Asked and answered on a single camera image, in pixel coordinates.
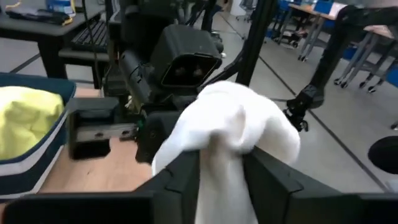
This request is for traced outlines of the black grey work gloves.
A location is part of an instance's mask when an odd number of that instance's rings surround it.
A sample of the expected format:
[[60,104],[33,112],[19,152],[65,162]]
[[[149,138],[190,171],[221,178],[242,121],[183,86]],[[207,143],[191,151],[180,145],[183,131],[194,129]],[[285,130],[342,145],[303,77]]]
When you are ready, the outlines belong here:
[[35,9],[22,6],[7,6],[5,13],[13,19],[36,21],[65,26],[73,22],[73,18],[64,12],[54,12],[47,9]]

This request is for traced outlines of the navy fabric bin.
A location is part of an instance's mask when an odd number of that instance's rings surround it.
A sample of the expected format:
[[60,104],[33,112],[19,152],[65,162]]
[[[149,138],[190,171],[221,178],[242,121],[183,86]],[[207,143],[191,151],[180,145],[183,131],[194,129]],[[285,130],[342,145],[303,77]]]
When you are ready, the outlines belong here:
[[51,130],[33,148],[14,159],[0,160],[0,203],[38,192],[66,143],[67,103],[76,85],[65,79],[0,73],[0,87],[24,86],[59,94],[64,111]]

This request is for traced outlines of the black round stool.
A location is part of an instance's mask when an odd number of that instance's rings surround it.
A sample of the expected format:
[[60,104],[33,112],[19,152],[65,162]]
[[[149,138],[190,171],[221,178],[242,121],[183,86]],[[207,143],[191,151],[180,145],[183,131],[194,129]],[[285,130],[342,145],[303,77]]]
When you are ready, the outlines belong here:
[[398,136],[377,140],[369,148],[368,159],[380,170],[398,175]]

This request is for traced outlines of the white cloth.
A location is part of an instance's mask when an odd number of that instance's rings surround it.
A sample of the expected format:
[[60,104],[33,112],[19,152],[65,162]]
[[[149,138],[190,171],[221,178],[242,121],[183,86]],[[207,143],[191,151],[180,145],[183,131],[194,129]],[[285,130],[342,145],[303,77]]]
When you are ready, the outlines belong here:
[[299,132],[269,98],[230,81],[208,85],[179,116],[152,162],[158,174],[180,153],[200,153],[195,224],[258,224],[243,155],[258,143],[276,159],[294,163]]

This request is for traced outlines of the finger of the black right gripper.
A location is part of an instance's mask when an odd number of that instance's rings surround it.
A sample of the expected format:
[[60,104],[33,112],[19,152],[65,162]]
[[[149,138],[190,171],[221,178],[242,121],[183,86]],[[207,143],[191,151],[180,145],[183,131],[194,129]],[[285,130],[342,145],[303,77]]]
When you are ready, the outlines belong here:
[[67,103],[67,146],[71,159],[94,159],[107,156],[111,149],[106,134],[116,123],[119,100],[73,98]]
[[136,139],[138,163],[152,164],[154,156],[169,137],[179,116],[179,111],[158,111],[147,117]]

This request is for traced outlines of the backlit black keyboard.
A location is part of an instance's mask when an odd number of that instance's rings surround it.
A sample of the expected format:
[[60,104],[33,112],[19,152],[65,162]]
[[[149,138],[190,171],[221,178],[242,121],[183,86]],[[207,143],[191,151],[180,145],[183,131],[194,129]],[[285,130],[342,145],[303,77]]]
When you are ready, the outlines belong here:
[[85,28],[70,42],[72,49],[106,53],[108,48],[108,29],[105,21],[91,21],[90,30]]

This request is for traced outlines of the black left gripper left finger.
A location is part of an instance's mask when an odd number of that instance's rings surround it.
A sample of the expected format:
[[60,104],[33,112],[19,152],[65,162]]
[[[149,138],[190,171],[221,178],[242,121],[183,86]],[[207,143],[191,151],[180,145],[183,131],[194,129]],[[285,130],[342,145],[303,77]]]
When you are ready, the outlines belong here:
[[199,153],[181,153],[131,192],[26,195],[9,202],[2,224],[195,224]]

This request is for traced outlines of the grey desk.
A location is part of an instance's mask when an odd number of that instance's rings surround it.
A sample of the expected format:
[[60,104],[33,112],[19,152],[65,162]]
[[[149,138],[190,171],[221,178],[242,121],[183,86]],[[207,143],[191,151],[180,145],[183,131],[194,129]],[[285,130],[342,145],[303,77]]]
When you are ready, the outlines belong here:
[[84,24],[85,17],[82,13],[78,13],[72,23],[65,26],[12,19],[1,13],[0,37],[36,42],[47,76],[66,79],[65,63],[58,53]]

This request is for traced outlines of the yellow cloth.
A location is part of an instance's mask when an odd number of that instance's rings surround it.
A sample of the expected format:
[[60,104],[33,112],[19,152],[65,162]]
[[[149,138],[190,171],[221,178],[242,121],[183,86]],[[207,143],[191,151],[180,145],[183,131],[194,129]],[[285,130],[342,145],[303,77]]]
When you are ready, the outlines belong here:
[[0,160],[33,148],[64,111],[57,93],[24,86],[0,87]]

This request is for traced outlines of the grey background table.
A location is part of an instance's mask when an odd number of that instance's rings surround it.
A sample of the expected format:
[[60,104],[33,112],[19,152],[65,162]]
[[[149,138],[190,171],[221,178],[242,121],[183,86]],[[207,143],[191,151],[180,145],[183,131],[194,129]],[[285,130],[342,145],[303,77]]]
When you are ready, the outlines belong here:
[[[394,50],[394,47],[398,45],[398,26],[369,26],[364,30],[367,33],[364,39],[358,44],[357,51],[342,75],[335,79],[333,83],[339,85],[341,88],[346,88],[359,71],[365,71],[368,72],[369,75],[365,81],[359,84],[359,88],[364,88],[373,77],[379,77],[379,81],[368,88],[368,93],[374,93],[387,80],[388,74],[390,74],[393,69],[398,68],[398,56],[396,56],[385,70],[381,69],[383,63]],[[380,59],[376,63],[372,63],[368,61],[368,57],[374,51],[381,37],[391,39],[391,43],[381,54]]]
[[304,62],[315,46],[323,45],[318,36],[325,22],[334,22],[345,6],[334,0],[278,0],[271,39],[277,44],[286,40],[293,48],[303,40],[298,59]]

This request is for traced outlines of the white blue wipes tub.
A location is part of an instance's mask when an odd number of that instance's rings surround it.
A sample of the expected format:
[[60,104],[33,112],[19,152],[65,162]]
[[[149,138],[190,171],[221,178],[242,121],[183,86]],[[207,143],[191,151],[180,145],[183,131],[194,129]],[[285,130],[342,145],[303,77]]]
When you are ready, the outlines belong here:
[[45,0],[48,10],[53,12],[62,12],[69,16],[75,15],[74,0]]

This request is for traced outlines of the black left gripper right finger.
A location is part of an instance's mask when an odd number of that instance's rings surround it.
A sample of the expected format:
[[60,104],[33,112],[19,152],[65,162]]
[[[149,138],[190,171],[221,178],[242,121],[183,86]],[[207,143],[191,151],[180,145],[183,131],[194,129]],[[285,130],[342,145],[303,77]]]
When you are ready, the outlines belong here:
[[398,224],[397,193],[343,193],[258,147],[244,175],[258,224]]

